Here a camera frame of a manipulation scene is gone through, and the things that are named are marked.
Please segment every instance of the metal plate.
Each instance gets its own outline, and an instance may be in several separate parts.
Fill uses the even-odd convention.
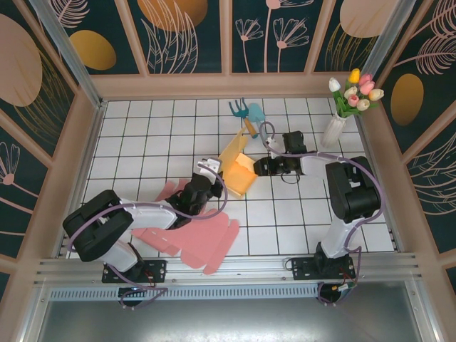
[[[153,275],[154,283],[163,283],[165,282],[166,275],[166,261],[165,260],[145,260],[145,271],[149,271]],[[103,276],[101,282],[104,284],[121,284],[125,283],[120,280],[118,276],[107,266],[103,266]],[[142,273],[138,279],[135,280],[139,284],[149,284],[149,278],[145,273]]]

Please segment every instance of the pink tulip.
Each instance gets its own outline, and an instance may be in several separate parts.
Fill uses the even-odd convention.
[[[370,91],[373,89],[373,87],[375,87],[375,82],[367,81],[359,88],[359,91],[363,95],[368,95],[370,93]]]
[[[368,81],[371,81],[372,78],[373,78],[372,75],[369,74],[369,73],[366,73],[366,74],[362,75],[360,77],[360,79],[359,79],[359,82],[358,82],[359,86],[361,87],[364,83],[366,83]]]
[[[351,107],[356,107],[356,103],[358,103],[358,101],[359,101],[359,97],[356,95],[352,95],[348,98],[348,104]]]

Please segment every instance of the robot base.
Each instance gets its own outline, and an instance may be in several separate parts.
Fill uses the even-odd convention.
[[[353,260],[348,254],[329,259],[318,243],[313,257],[290,259],[294,280],[343,279],[345,272],[352,279],[356,277]]]

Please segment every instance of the white tile floor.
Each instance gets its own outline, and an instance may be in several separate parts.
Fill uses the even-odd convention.
[[[202,157],[217,156],[242,127],[233,117],[227,99],[154,100],[109,102],[84,202],[105,189],[114,189],[130,200],[153,201],[166,180],[191,177]],[[320,145],[331,114],[328,98],[246,99],[264,108],[278,133],[301,130],[308,150],[365,155],[354,118],[350,118],[340,143],[329,149]],[[253,159],[266,155],[259,139],[249,138],[245,153]],[[313,253],[331,223],[328,188],[323,180],[303,176],[259,177],[247,195],[229,196],[225,212],[238,219],[240,233],[230,256]],[[383,216],[365,224],[352,247],[364,252],[393,251],[392,235]],[[157,251],[133,238],[144,257]]]

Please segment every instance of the white tulip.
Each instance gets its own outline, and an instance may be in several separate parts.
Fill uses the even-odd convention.
[[[334,77],[331,77],[329,79],[329,90],[334,93],[339,89],[341,89],[341,84]]]
[[[362,111],[368,109],[370,104],[371,103],[369,102],[369,100],[363,99],[363,100],[359,100],[358,103],[356,103],[356,107],[360,112],[362,112]]]
[[[352,95],[356,95],[358,93],[357,87],[351,87],[346,90],[346,92],[343,94],[343,97],[348,100],[348,98]]]

